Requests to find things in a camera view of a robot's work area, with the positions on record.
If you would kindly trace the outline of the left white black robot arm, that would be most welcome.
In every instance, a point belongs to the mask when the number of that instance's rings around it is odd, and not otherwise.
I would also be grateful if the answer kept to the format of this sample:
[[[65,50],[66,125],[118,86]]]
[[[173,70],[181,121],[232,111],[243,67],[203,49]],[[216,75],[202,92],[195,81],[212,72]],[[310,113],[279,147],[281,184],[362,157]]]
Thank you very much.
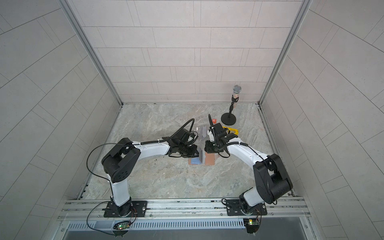
[[[121,139],[103,157],[102,165],[111,184],[111,207],[114,216],[125,217],[133,211],[132,198],[128,190],[128,176],[138,160],[153,156],[169,156],[191,159],[199,156],[198,134],[186,129],[178,130],[170,137],[148,142],[134,142],[129,138]]]

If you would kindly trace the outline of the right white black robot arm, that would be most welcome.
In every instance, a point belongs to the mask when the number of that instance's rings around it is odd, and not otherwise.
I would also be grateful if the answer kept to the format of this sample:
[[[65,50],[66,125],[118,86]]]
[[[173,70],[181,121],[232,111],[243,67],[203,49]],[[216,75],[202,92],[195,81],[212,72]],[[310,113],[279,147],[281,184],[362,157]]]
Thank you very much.
[[[205,152],[226,152],[230,157],[239,158],[253,169],[256,185],[239,196],[243,213],[251,214],[257,210],[257,205],[263,203],[273,204],[292,190],[291,178],[280,156],[255,150],[220,123],[210,122],[207,134],[210,139],[206,141]]]

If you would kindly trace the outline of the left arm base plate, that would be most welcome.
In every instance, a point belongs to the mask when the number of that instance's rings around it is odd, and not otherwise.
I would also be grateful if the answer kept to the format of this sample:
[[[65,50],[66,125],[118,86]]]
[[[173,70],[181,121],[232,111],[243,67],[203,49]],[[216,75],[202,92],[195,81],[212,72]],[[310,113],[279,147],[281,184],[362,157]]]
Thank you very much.
[[[104,218],[144,217],[147,201],[128,201],[122,206],[117,206],[114,201],[109,201],[104,211]]]

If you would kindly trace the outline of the brown leather card holder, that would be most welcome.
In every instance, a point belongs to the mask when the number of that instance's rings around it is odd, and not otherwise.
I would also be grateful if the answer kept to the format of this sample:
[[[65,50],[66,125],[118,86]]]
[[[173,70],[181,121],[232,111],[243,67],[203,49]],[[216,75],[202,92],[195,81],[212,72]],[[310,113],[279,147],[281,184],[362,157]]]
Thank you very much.
[[[218,154],[208,154],[205,152],[205,155],[206,155],[206,159],[205,159],[204,165],[207,165],[207,166],[215,165],[216,160],[219,158]],[[202,165],[200,160],[199,160],[199,156],[189,159],[188,164],[189,165]]]

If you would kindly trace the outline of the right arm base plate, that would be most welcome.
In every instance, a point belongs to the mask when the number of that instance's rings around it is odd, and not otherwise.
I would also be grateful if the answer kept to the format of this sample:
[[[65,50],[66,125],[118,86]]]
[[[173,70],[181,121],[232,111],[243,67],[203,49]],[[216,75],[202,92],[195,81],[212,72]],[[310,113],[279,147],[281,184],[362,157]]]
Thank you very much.
[[[266,216],[268,214],[264,203],[250,207],[245,200],[222,199],[228,216]]]

